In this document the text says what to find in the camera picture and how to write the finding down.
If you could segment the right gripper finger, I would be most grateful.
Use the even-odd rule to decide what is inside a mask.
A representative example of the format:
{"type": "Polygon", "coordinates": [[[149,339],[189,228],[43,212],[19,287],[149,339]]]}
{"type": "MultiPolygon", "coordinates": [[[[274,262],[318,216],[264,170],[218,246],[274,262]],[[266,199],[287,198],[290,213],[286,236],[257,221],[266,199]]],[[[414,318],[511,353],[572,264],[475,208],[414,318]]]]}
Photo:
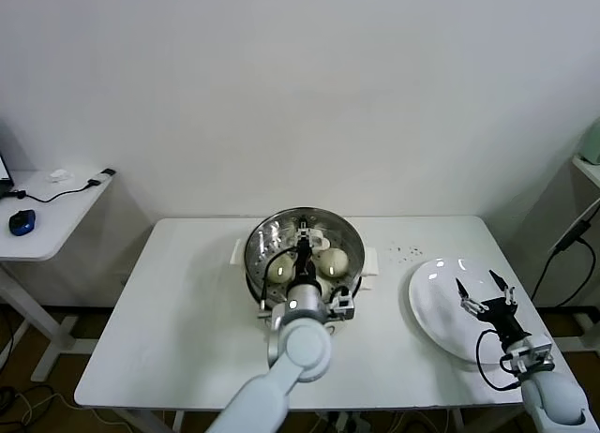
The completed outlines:
{"type": "Polygon", "coordinates": [[[475,301],[467,292],[462,282],[456,278],[457,290],[460,297],[460,306],[470,314],[481,314],[488,310],[482,303],[475,301]]]}
{"type": "Polygon", "coordinates": [[[506,281],[504,280],[504,278],[501,277],[500,275],[498,275],[493,270],[489,270],[489,274],[491,275],[492,279],[498,286],[499,290],[502,292],[502,294],[504,296],[504,302],[508,306],[514,306],[516,304],[515,295],[514,295],[515,288],[509,287],[508,284],[506,283],[506,281]]]}

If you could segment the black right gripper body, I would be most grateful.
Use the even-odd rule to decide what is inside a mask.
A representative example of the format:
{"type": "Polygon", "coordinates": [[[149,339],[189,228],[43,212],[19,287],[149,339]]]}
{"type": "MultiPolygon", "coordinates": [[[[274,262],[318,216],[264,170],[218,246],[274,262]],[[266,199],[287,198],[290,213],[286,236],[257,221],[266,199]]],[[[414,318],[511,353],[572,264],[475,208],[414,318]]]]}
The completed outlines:
{"type": "Polygon", "coordinates": [[[515,317],[518,309],[516,304],[508,305],[504,298],[499,297],[483,301],[482,306],[481,322],[494,327],[502,345],[513,345],[530,335],[515,317]]]}

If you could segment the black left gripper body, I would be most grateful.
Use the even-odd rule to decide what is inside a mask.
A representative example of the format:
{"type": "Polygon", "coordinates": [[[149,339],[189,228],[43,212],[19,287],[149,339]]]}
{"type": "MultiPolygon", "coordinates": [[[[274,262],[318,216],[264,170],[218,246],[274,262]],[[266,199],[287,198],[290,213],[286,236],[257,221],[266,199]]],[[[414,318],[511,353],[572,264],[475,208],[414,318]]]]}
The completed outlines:
{"type": "Polygon", "coordinates": [[[296,245],[296,261],[294,264],[294,285],[315,285],[315,267],[311,262],[312,249],[309,241],[299,241],[296,245]]]}

